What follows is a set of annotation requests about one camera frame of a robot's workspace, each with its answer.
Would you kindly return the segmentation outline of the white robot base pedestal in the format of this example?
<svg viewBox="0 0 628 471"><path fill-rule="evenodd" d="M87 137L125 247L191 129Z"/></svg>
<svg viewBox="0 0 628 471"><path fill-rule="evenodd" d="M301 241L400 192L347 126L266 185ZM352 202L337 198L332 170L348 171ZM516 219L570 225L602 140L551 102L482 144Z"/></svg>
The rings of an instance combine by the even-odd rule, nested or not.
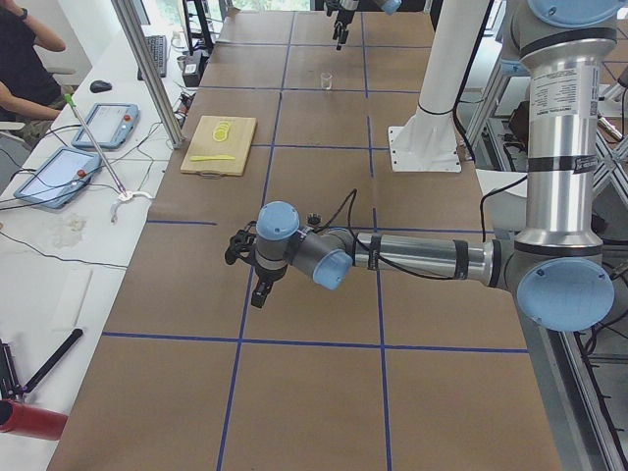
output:
<svg viewBox="0 0 628 471"><path fill-rule="evenodd" d="M393 171L461 171L454 109L491 9L488 0L443 2L416 112L404 126L389 128Z"/></svg>

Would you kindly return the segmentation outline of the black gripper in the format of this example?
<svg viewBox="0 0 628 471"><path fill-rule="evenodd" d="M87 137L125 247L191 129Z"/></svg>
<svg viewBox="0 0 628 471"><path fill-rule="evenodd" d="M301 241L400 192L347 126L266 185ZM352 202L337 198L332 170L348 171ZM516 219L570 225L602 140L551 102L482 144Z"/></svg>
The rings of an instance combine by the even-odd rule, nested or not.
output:
<svg viewBox="0 0 628 471"><path fill-rule="evenodd" d="M348 26L352 23L356 11L355 0L337 0L333 2L333 7L338 12L333 39L336 41L336 50L341 51L346 44L348 37Z"/></svg>
<svg viewBox="0 0 628 471"><path fill-rule="evenodd" d="M256 262L254 270L257 284L251 294L250 303L253 307L263 308L273 284L285 275L285 263L274 263L267 267Z"/></svg>

